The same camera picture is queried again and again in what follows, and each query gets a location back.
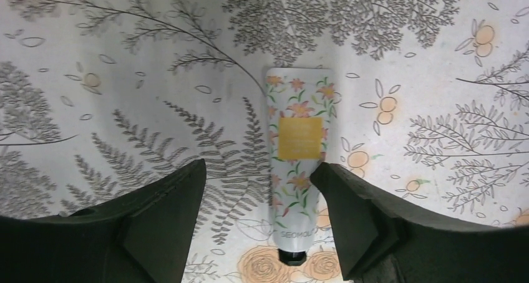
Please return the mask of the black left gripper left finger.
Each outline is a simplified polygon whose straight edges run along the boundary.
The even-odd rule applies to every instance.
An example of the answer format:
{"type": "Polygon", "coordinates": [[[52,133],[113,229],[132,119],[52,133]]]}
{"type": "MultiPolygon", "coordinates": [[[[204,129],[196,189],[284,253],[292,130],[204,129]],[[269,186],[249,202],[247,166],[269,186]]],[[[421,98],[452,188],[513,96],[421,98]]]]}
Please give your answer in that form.
{"type": "Polygon", "coordinates": [[[180,282],[206,184],[194,160],[70,216],[1,218],[2,282],[180,282]]]}

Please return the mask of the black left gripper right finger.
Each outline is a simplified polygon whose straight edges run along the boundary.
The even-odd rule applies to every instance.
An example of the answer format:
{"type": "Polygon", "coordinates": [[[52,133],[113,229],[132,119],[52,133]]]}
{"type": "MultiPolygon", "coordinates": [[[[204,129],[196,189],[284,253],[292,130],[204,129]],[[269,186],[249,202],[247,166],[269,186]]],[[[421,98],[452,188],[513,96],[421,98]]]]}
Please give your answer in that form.
{"type": "Polygon", "coordinates": [[[528,227],[498,228],[433,212],[337,164],[311,174],[328,206],[344,280],[527,282],[528,227]]]}

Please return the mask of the white cream tube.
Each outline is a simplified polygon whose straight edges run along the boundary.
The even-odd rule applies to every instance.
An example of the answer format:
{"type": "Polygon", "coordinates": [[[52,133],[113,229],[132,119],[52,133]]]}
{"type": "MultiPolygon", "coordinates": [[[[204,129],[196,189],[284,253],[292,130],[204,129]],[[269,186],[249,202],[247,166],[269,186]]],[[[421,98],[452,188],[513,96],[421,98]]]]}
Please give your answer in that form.
{"type": "Polygon", "coordinates": [[[310,176],[325,160],[336,116],[331,69],[266,73],[273,242],[279,260],[300,266],[313,245],[319,190],[310,176]]]}

